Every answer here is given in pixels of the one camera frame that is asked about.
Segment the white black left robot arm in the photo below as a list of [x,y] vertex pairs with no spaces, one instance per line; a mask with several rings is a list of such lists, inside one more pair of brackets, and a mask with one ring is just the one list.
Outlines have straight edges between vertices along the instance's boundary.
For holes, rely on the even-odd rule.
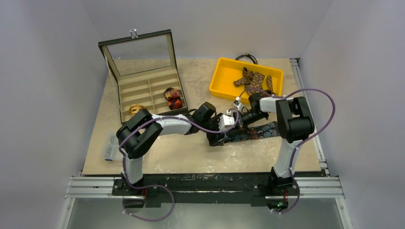
[[139,111],[125,122],[116,133],[118,150],[123,156],[124,189],[130,195],[142,190],[143,156],[158,137],[163,135],[191,135],[203,131],[208,135],[223,138],[235,127],[239,114],[234,109],[226,114],[217,113],[216,108],[203,103],[198,109],[178,115],[158,115],[146,110]]

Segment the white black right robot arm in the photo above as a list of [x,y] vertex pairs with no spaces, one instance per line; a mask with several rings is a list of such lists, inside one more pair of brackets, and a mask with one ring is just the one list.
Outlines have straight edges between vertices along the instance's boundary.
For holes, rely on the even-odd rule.
[[243,124],[251,124],[269,113],[275,113],[277,128],[282,138],[277,161],[272,167],[274,178],[268,181],[268,188],[274,194],[280,194],[287,188],[285,179],[295,174],[295,164],[300,146],[314,133],[315,124],[307,100],[303,96],[294,98],[264,97],[254,93],[248,98],[251,109],[242,115]]

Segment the navy floral tie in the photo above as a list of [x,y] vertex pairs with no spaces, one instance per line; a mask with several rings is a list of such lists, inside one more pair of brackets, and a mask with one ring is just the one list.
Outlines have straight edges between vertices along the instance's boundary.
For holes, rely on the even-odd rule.
[[242,142],[247,140],[256,140],[277,136],[280,136],[280,133],[278,131],[278,123],[277,121],[273,121],[265,125],[246,127],[244,129],[241,129],[236,134],[230,134],[229,131],[223,143]]

